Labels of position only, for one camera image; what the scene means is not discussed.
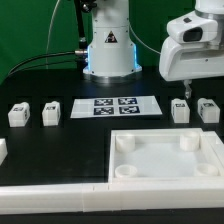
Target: black tabletop surface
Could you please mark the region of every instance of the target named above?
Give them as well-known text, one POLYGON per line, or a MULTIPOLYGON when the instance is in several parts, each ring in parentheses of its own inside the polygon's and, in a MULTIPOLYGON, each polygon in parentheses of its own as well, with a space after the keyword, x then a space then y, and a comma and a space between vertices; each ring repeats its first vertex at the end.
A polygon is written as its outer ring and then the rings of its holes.
MULTIPOLYGON (((142 79, 104 86, 80 78, 76 70, 33 70, 18 73, 0 86, 0 138, 8 156, 0 167, 0 186, 107 182, 111 130, 202 128, 224 141, 224 78, 194 80, 188 100, 190 124, 174 124, 171 100, 184 99, 181 82, 167 83, 158 68, 144 68, 142 79), (152 96, 163 115, 70 119, 75 99, 152 96), (213 99, 221 109, 219 124, 204 124, 197 114, 200 98, 213 99), (57 127, 44 127, 45 103, 61 103, 57 127), (28 102, 26 127, 10 128, 8 112, 28 102)), ((224 209, 148 210, 101 213, 0 216, 0 223, 223 223, 224 209)))

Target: small white cube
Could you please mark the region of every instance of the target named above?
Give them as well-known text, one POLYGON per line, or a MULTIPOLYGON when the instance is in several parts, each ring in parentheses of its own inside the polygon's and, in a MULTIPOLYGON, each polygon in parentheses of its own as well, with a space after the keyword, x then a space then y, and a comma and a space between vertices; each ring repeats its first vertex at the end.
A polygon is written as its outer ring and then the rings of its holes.
POLYGON ((186 100, 172 100, 171 113, 174 123, 188 124, 190 121, 190 109, 187 105, 186 100))
POLYGON ((10 127, 24 127, 30 118, 28 103, 15 104, 8 113, 10 127))
POLYGON ((220 109, 211 99, 198 100, 198 114, 204 123, 219 123, 220 109))
POLYGON ((8 152, 7 152, 5 139, 0 139, 0 165, 2 165, 7 154, 8 152))
POLYGON ((57 126, 61 117, 60 103, 46 103, 42 117, 44 126, 57 126))

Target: green backdrop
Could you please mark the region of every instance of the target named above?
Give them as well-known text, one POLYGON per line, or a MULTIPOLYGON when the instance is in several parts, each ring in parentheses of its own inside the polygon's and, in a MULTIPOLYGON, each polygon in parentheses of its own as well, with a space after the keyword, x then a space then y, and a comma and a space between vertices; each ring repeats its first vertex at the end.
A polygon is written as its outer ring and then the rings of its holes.
MULTIPOLYGON (((8 71, 20 61, 46 53, 48 30, 56 2, 57 0, 1 1, 0 83, 8 71)), ((160 51, 167 37, 167 22, 192 11, 194 5, 194 0, 130 0, 130 21, 136 34, 147 45, 160 51)), ((91 15, 83 15, 83 17, 86 35, 90 41, 91 15)), ((49 52, 74 50, 78 47, 77 43, 77 22, 73 0, 61 0, 54 20, 49 52)), ((139 64, 158 65, 157 54, 138 43, 137 46, 139 64)), ((67 67, 75 67, 75 63, 49 66, 49 68, 67 67)))

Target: printed marker sheet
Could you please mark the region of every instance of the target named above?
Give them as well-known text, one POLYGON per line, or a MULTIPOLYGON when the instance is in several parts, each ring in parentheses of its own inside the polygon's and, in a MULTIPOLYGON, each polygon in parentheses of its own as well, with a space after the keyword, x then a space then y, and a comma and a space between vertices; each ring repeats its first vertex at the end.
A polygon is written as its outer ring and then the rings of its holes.
POLYGON ((71 118, 162 115, 154 96, 76 99, 71 118))

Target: white robot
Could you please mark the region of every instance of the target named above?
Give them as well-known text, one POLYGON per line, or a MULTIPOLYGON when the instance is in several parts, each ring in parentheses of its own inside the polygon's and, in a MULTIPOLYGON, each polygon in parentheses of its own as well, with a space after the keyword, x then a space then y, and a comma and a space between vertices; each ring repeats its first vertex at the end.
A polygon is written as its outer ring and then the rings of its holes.
POLYGON ((197 0, 195 11, 168 23, 160 73, 166 81, 224 75, 224 0, 197 0))
POLYGON ((136 45, 129 37, 128 0, 81 0, 82 9, 92 10, 93 40, 88 46, 84 78, 100 83, 137 79, 136 45))

